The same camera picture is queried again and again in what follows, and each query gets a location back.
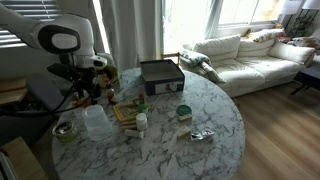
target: cord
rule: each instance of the cord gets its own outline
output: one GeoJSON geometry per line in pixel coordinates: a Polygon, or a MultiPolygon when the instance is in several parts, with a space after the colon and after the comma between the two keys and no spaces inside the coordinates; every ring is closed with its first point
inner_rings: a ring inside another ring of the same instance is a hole
{"type": "MultiPolygon", "coordinates": [[[[97,76],[97,73],[95,73],[95,83],[94,83],[94,86],[92,88],[92,90],[94,91],[97,87],[97,83],[98,83],[98,76],[97,76]]],[[[75,106],[75,107],[72,107],[72,108],[69,108],[69,109],[64,109],[64,110],[60,110],[60,111],[56,111],[57,109],[59,109],[62,104],[65,102],[65,100],[67,99],[68,97],[68,94],[71,92],[71,90],[73,89],[74,85],[76,83],[79,82],[79,80],[77,80],[76,82],[74,82],[72,84],[72,86],[69,88],[66,96],[64,97],[64,99],[60,102],[60,104],[54,109],[54,110],[51,110],[51,111],[46,111],[46,112],[41,112],[41,113],[18,113],[18,112],[12,112],[12,111],[7,111],[7,110],[3,110],[3,109],[0,109],[0,115],[8,115],[8,116],[14,116],[14,117],[25,117],[25,118],[33,118],[33,117],[41,117],[41,116],[47,116],[47,115],[51,115],[51,114],[56,114],[56,113],[62,113],[62,112],[66,112],[66,111],[70,111],[70,110],[73,110],[73,109],[76,109],[80,106],[82,106],[84,103],[86,103],[89,98],[92,98],[93,97],[93,93],[90,93],[89,96],[82,102],[80,103],[79,105],[75,106]]]]}

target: green lid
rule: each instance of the green lid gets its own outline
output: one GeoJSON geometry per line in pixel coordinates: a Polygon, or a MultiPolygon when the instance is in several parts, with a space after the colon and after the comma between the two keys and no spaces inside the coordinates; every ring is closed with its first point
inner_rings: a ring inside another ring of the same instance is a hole
{"type": "Polygon", "coordinates": [[[189,106],[181,105],[181,106],[178,106],[177,113],[180,116],[184,116],[184,115],[187,115],[187,114],[192,114],[192,111],[191,111],[191,108],[189,106]]]}

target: white sofa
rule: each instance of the white sofa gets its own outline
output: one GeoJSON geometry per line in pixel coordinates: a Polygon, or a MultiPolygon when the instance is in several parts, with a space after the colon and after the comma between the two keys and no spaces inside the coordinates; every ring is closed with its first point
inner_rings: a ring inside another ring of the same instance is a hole
{"type": "Polygon", "coordinates": [[[274,39],[256,43],[240,35],[185,44],[180,66],[221,87],[230,97],[293,80],[312,61],[314,48],[274,39]]]}

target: black box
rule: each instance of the black box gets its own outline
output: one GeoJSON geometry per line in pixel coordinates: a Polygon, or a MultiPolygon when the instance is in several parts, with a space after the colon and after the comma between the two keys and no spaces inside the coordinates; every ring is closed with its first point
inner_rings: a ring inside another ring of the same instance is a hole
{"type": "Polygon", "coordinates": [[[147,95],[183,90],[185,76],[172,60],[145,61],[140,64],[147,95]]]}

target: marble table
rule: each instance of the marble table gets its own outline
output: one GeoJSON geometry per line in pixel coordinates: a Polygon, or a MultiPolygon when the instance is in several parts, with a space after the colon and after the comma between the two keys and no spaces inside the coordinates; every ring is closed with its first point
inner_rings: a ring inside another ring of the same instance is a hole
{"type": "MultiPolygon", "coordinates": [[[[80,134],[72,142],[52,142],[54,164],[64,179],[230,179],[243,155],[245,130],[242,117],[225,92],[207,79],[183,71],[183,91],[146,96],[153,107],[144,139],[127,137],[112,107],[102,104],[113,126],[109,138],[91,141],[81,120],[69,113],[80,134]],[[215,135],[203,141],[189,137],[177,140],[179,122],[176,108],[188,105],[193,119],[184,122],[192,131],[212,129],[215,135]]],[[[122,73],[120,101],[130,101],[145,92],[139,68],[122,73]]]]}

